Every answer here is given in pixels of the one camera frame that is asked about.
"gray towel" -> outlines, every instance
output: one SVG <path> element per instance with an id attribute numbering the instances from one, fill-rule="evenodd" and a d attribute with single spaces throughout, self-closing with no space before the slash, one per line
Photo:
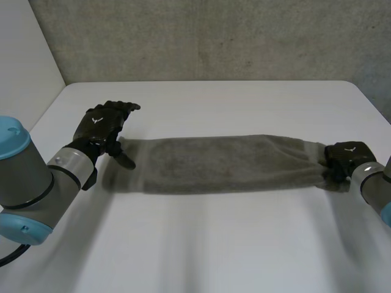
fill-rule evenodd
<path id="1" fill-rule="evenodd" d="M 316 186 L 346 191 L 327 177 L 324 145 L 279 136 L 123 140 L 137 167 L 111 160 L 103 186 L 114 192 L 214 194 Z"/>

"white table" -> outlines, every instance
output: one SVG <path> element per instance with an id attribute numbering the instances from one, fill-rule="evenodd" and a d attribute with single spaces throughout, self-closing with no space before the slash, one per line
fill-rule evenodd
<path id="1" fill-rule="evenodd" d="M 43 158 L 109 99 L 141 105 L 127 138 L 274 134 L 361 140 L 383 164 L 391 154 L 390 125 L 347 82 L 99 82 L 66 87 L 34 127 Z M 100 182 L 43 245 L 0 269 L 1 292 L 391 292 L 391 229 L 361 197 L 108 194 Z"/>

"white wall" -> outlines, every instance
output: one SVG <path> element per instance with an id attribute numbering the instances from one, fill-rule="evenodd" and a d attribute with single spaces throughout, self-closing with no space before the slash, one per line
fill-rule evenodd
<path id="1" fill-rule="evenodd" d="M 27 0 L 0 0 L 0 115 L 31 130 L 65 87 Z"/>

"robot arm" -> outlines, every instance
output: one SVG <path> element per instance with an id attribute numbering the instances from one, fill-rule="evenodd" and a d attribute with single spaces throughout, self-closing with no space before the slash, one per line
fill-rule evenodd
<path id="1" fill-rule="evenodd" d="M 327 146 L 325 155 L 332 179 L 343 182 L 350 178 L 349 192 L 361 194 L 391 227 L 391 158 L 384 167 L 363 142 Z"/>
<path id="2" fill-rule="evenodd" d="M 128 168 L 136 165 L 123 152 L 118 133 L 133 103 L 107 102 L 89 109 L 72 143 L 47 163 L 21 123 L 0 117 L 0 235 L 23 245 L 39 245 L 52 233 L 80 189 L 97 180 L 95 163 L 108 153 Z"/>

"cable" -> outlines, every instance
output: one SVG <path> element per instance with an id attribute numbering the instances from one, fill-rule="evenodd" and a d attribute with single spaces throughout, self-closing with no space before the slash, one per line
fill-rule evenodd
<path id="1" fill-rule="evenodd" d="M 5 266 L 6 264 L 9 264 L 10 262 L 16 260 L 29 248 L 30 245 L 21 244 L 13 253 L 7 255 L 5 258 L 0 259 L 0 267 Z"/>

